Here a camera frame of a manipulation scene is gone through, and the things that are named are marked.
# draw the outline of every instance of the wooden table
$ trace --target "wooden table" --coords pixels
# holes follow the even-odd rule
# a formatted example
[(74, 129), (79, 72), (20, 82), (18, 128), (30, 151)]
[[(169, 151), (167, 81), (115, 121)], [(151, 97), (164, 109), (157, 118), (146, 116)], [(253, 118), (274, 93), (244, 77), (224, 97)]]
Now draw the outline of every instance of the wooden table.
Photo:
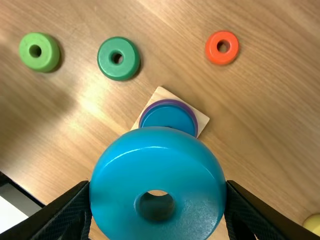
[[(44, 204), (90, 179), (157, 86), (211, 120), (199, 137), (226, 179), (301, 224), (320, 212), (320, 1), (0, 1), (0, 171)], [(236, 61), (211, 64), (207, 38), (230, 30)], [(61, 68), (36, 73), (18, 45), (54, 36)], [(124, 36), (141, 71), (117, 82), (97, 65), (100, 44)], [(90, 236), (105, 239), (95, 224)], [(224, 221), (210, 239), (226, 240)]]

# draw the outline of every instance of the square wooden block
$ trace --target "square wooden block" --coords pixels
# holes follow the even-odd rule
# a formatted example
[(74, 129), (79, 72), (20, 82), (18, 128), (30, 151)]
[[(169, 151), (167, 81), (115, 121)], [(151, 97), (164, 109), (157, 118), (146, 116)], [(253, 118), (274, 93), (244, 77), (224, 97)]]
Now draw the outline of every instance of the square wooden block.
[(150, 100), (145, 105), (145, 107), (142, 110), (142, 112), (140, 113), (139, 117), (137, 118), (137, 120), (133, 124), (131, 130), (139, 128), (139, 121), (140, 121), (141, 115), (148, 106), (150, 106), (151, 104), (153, 104), (159, 100), (163, 100), (163, 99), (178, 100), (180, 102), (187, 104), (192, 109), (194, 115), (196, 116), (196, 120), (198, 121), (198, 136), (197, 137), (199, 137), (200, 133), (204, 130), (204, 128), (207, 125), (207, 123), (209, 122), (210, 118), (207, 115), (205, 115), (202, 112), (200, 112), (199, 110), (195, 109), (193, 106), (191, 106), (190, 104), (181, 100), (179, 97), (177, 97), (176, 95), (174, 95), (173, 93), (169, 92), (168, 90), (164, 89), (161, 86), (158, 86), (156, 88), (156, 90), (153, 93), (153, 95), (151, 96)]

